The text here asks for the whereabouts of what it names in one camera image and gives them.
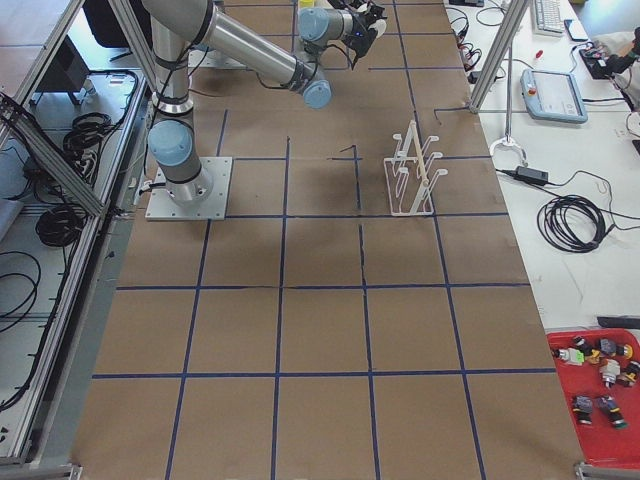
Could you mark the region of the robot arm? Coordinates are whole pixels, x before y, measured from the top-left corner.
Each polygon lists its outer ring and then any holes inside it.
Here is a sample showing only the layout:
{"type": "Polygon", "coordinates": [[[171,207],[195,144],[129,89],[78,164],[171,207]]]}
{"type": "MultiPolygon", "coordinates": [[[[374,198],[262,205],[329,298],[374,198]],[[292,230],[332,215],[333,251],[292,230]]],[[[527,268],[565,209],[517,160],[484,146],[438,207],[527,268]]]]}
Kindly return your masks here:
{"type": "Polygon", "coordinates": [[[192,126],[189,53],[202,51],[218,69],[246,68],[274,88],[300,94],[307,106],[320,109],[332,97],[320,66],[329,47],[339,44],[364,57],[386,30],[383,7],[372,1],[325,1],[302,8],[298,36],[288,52],[227,15],[221,1],[146,1],[151,16],[157,115],[147,145],[165,178],[165,191],[178,204],[204,200],[215,185],[198,157],[192,126]]]}

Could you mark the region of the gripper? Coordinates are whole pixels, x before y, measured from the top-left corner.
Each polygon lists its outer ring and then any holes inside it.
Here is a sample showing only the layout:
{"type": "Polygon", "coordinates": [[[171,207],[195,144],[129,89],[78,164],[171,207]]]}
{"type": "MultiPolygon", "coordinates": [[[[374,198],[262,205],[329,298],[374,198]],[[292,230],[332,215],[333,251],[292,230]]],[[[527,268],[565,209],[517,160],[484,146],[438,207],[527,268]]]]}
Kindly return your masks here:
{"type": "Polygon", "coordinates": [[[345,30],[344,44],[354,51],[351,60],[351,70],[354,70],[360,55],[366,55],[374,41],[383,35],[383,10],[354,11],[350,15],[352,26],[345,30]]]}

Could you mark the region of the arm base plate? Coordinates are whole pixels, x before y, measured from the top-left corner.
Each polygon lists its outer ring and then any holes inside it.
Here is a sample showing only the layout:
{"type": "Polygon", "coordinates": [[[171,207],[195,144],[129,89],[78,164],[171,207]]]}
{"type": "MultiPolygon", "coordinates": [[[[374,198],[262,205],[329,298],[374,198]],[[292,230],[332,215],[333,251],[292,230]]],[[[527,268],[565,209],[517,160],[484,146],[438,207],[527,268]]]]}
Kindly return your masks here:
{"type": "Polygon", "coordinates": [[[189,183],[168,182],[158,168],[154,188],[146,209],[150,221],[221,221],[226,217],[232,176],[231,157],[201,157],[201,171],[189,183]]]}

